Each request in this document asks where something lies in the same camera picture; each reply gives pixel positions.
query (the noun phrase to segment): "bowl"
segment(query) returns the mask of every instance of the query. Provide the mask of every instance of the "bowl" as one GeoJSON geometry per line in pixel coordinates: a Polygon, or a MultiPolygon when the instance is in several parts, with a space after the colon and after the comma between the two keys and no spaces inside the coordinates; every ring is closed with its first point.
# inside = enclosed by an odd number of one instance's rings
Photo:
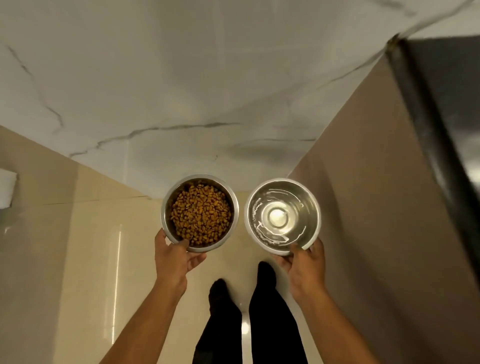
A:
{"type": "Polygon", "coordinates": [[[308,249],[320,232],[320,206],[307,187],[288,178],[257,186],[245,204],[245,227],[266,251],[289,255],[290,245],[308,249]]]}
{"type": "Polygon", "coordinates": [[[173,187],[170,188],[170,190],[167,192],[167,195],[163,200],[162,208],[160,211],[160,220],[162,223],[163,230],[165,231],[165,235],[170,239],[172,243],[177,244],[182,240],[182,238],[177,235],[177,230],[175,228],[175,225],[173,224],[173,221],[170,220],[170,216],[172,213],[172,205],[177,200],[178,195],[182,191],[186,191],[191,185],[193,184],[197,185],[200,182],[203,182],[204,184],[207,184],[209,186],[213,186],[225,194],[225,198],[228,201],[228,204],[230,205],[232,219],[230,221],[230,225],[228,226],[227,232],[218,242],[213,243],[211,245],[207,245],[207,246],[201,246],[201,247],[189,246],[187,248],[187,251],[195,252],[195,253],[208,252],[210,250],[218,248],[224,242],[226,242],[227,239],[232,234],[232,232],[235,230],[235,227],[239,220],[239,213],[240,213],[239,202],[237,200],[237,197],[233,193],[233,190],[221,179],[214,176],[210,176],[208,174],[194,174],[192,176],[185,177],[180,181],[178,181],[176,184],[174,184],[173,187]]]}

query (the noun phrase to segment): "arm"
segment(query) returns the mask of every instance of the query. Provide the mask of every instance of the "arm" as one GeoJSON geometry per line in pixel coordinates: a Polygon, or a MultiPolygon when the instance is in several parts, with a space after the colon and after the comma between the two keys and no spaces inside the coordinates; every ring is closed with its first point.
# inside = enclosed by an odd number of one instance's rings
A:
{"type": "Polygon", "coordinates": [[[378,364],[360,333],[328,295],[322,242],[317,239],[308,251],[295,244],[291,250],[293,256],[275,256],[275,260],[288,273],[292,296],[325,364],[378,364]]]}
{"type": "Polygon", "coordinates": [[[187,252],[188,241],[165,243],[155,237],[156,282],[100,364],[155,364],[162,351],[175,308],[187,289],[187,272],[206,254],[187,252]]]}

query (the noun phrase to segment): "forearm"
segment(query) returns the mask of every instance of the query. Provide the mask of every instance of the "forearm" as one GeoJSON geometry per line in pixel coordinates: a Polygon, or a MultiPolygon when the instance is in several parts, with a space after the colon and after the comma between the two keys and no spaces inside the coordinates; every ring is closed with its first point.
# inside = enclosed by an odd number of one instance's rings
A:
{"type": "Polygon", "coordinates": [[[155,364],[179,297],[156,283],[100,364],[155,364]]]}
{"type": "Polygon", "coordinates": [[[327,292],[315,290],[299,300],[299,305],[325,364],[378,364],[327,292]]]}

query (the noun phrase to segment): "person's left arm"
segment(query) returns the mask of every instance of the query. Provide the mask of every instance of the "person's left arm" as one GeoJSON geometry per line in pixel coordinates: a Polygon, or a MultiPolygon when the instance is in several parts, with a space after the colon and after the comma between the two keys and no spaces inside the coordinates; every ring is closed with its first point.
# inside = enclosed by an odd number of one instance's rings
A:
{"type": "Polygon", "coordinates": [[[187,289],[187,272],[206,254],[187,252],[188,241],[165,243],[161,229],[155,237],[156,281],[138,310],[100,364],[156,364],[175,308],[187,289]]]}

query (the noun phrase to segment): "person's right foot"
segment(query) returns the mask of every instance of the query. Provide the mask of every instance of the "person's right foot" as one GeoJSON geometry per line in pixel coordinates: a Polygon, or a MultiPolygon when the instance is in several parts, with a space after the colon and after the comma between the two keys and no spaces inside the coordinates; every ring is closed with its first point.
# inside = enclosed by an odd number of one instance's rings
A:
{"type": "Polygon", "coordinates": [[[228,293],[227,284],[222,278],[217,279],[212,284],[210,293],[208,294],[208,302],[210,303],[211,315],[220,307],[233,303],[232,299],[230,298],[230,294],[228,293]]]}
{"type": "Polygon", "coordinates": [[[262,288],[276,287],[276,274],[267,262],[258,263],[257,286],[262,288]]]}

